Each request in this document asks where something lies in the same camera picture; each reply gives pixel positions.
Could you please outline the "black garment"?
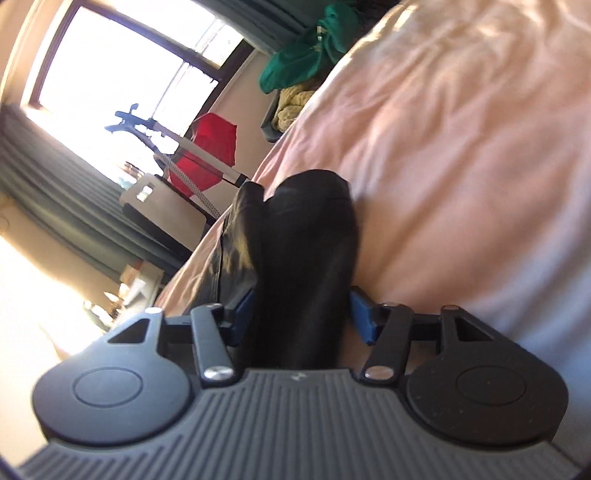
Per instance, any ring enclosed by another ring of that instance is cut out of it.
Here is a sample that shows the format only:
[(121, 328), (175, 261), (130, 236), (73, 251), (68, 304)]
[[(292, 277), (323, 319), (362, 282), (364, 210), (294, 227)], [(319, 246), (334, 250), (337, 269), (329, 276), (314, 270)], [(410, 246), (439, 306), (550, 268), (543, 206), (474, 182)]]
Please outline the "black garment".
[(250, 287), (256, 298), (238, 365), (332, 369), (359, 242), (349, 184), (335, 172), (290, 176), (270, 197), (247, 182), (223, 219), (192, 303), (228, 306)]

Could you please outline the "white box appliance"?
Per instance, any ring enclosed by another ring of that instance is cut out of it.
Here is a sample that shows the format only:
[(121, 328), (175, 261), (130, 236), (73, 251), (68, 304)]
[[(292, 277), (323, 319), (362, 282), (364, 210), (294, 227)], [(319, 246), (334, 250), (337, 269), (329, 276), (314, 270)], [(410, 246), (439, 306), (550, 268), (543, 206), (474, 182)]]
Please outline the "white box appliance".
[(215, 220), (166, 180), (145, 174), (119, 197), (124, 215), (174, 254), (188, 258)]

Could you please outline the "red cloth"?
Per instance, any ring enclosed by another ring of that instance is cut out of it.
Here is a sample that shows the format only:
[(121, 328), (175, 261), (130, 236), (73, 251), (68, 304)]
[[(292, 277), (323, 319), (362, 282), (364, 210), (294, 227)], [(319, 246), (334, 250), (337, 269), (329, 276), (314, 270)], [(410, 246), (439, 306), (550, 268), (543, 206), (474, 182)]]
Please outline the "red cloth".
[[(215, 113), (206, 113), (194, 122), (192, 142), (225, 165), (233, 167), (237, 132), (238, 127), (235, 124)], [(222, 180), (221, 172), (192, 153), (182, 154), (174, 163), (201, 191), (215, 186)]]

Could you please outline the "pink white bed sheet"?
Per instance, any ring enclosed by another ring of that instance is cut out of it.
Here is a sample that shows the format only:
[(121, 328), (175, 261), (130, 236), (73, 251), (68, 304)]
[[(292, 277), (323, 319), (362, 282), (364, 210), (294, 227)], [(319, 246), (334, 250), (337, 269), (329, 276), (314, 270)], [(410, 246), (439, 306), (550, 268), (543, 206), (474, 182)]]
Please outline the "pink white bed sheet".
[(263, 159), (349, 182), (355, 281), (455, 304), (569, 390), (555, 443), (590, 460), (590, 5), (405, 1), (335, 67)]

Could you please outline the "teal curtain left of window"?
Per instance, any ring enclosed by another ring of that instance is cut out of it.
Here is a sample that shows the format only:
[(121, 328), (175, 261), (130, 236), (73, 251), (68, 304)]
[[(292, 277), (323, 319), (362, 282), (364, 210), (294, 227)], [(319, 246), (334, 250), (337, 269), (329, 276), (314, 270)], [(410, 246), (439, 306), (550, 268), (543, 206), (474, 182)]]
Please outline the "teal curtain left of window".
[(169, 279), (183, 258), (123, 213), (123, 189), (44, 132), (16, 105), (1, 106), (1, 190), (54, 239), (108, 278), (145, 260)]

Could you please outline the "teal curtain of window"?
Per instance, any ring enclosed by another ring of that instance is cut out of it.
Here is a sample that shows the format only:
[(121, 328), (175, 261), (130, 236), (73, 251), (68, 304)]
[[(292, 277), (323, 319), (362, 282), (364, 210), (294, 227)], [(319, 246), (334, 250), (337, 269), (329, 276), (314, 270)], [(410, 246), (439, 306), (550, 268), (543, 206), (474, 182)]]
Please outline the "teal curtain of window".
[(123, 189), (44, 132), (16, 105), (1, 106), (1, 190), (54, 239), (108, 278), (145, 260), (169, 279), (183, 258), (123, 213)]
[(271, 56), (314, 27), (331, 1), (200, 0), (197, 4)]

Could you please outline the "yellow knitted cloth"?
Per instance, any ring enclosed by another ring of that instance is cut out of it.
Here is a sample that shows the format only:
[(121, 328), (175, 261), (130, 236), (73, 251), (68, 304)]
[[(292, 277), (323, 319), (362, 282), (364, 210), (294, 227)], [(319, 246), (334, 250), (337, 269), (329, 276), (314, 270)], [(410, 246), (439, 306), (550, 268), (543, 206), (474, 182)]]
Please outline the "yellow knitted cloth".
[(314, 96), (317, 85), (315, 82), (304, 82), (280, 90), (279, 103), (273, 114), (271, 125), (280, 133), (287, 131), (288, 127), (296, 121), (297, 116), (304, 106)]

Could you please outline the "dark framed window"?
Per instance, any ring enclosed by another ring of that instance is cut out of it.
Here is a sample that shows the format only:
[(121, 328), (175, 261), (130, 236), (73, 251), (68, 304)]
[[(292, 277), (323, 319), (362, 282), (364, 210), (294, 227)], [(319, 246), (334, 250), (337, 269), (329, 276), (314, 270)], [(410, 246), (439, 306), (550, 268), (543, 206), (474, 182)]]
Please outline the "dark framed window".
[(161, 169), (140, 141), (107, 131), (115, 111), (134, 106), (184, 134), (252, 51), (195, 1), (73, 1), (50, 36), (29, 104), (48, 133), (123, 183), (125, 163)]

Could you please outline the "green garment pile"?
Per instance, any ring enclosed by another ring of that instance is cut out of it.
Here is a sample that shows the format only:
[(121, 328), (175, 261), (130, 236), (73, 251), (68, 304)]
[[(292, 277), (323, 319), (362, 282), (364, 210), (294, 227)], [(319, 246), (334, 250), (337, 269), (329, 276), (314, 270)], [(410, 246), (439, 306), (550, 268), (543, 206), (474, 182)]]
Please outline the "green garment pile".
[(287, 89), (329, 71), (355, 44), (361, 31), (355, 1), (336, 1), (303, 35), (270, 57), (259, 77), (264, 94)]

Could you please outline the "teal curtain right of window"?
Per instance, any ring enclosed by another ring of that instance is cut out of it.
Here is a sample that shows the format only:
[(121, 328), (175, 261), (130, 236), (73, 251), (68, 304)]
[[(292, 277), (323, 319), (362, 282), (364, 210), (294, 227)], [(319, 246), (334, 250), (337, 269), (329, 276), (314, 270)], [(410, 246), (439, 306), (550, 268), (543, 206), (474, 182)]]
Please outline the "teal curtain right of window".
[(197, 4), (271, 56), (314, 27), (331, 1), (200, 0)]

